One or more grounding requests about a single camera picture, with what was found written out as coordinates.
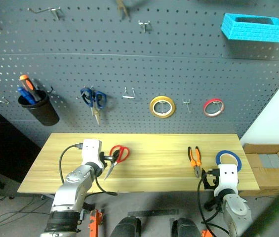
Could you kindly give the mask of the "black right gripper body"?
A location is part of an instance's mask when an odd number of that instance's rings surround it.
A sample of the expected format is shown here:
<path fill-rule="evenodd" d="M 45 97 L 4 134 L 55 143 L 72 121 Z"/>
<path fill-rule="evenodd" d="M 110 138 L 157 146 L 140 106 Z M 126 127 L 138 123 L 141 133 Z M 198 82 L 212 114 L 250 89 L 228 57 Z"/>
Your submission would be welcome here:
<path fill-rule="evenodd" d="M 209 185 L 215 185 L 215 188 L 219 185 L 219 177 L 207 174 L 207 180 Z"/>

